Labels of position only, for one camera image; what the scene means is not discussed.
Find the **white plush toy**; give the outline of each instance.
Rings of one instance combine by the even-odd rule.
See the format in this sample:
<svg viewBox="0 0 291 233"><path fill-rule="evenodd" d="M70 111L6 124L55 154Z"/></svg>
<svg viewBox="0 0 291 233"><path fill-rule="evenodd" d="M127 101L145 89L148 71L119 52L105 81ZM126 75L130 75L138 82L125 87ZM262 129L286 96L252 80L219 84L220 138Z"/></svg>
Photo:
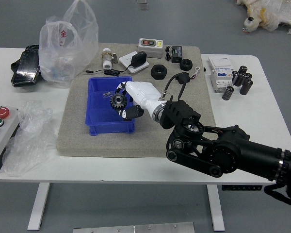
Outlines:
<svg viewBox="0 0 291 233"><path fill-rule="evenodd" d="M291 25L291 0L235 0L237 5L245 5L248 18L244 32L252 32L258 27L273 31L279 24Z"/></svg>

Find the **red chinese character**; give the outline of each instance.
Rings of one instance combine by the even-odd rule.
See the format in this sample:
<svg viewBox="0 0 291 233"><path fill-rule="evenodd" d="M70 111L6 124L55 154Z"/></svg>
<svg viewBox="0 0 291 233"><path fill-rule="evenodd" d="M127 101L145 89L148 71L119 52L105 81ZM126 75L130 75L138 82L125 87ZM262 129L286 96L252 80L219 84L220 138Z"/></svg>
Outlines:
<svg viewBox="0 0 291 233"><path fill-rule="evenodd" d="M60 33L62 34L62 37L66 37L66 35L67 35L67 33L64 30Z"/></svg>

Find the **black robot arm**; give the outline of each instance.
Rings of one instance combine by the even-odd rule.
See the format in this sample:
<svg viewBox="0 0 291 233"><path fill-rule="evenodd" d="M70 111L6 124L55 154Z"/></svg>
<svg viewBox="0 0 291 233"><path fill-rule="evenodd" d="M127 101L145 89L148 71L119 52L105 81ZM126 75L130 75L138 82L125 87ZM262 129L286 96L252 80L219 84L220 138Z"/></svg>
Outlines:
<svg viewBox="0 0 291 233"><path fill-rule="evenodd" d="M265 187L265 192L278 200L291 204L291 152L249 141L238 125L218 128L203 126L201 115L183 100L168 100L160 125L164 129L174 127L166 145L167 158L180 165L213 177L231 173L236 169L264 177L275 185ZM215 140L207 139L204 133L214 133ZM287 186L290 197L274 192Z"/></svg>

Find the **table leg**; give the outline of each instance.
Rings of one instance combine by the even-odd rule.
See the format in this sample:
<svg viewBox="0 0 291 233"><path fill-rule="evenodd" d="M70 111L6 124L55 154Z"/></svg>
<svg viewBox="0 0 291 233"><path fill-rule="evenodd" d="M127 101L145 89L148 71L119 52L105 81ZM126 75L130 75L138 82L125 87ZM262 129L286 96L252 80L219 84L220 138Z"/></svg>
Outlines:
<svg viewBox="0 0 291 233"><path fill-rule="evenodd" d="M215 184L208 184L208 197L210 204L210 211L212 217L213 230L216 231L225 231L218 186Z"/></svg>
<svg viewBox="0 0 291 233"><path fill-rule="evenodd" d="M40 183L32 208L27 230L40 229L45 203L47 201L50 183Z"/></svg>

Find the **black charger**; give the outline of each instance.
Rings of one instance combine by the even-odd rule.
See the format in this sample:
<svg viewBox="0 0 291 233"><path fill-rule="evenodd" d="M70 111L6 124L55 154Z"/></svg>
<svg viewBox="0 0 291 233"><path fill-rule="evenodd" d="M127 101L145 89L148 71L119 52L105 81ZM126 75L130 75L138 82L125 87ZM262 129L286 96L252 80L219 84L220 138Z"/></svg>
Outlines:
<svg viewBox="0 0 291 233"><path fill-rule="evenodd" d="M146 53L141 51L131 57L130 65L134 68L141 66L146 62Z"/></svg>

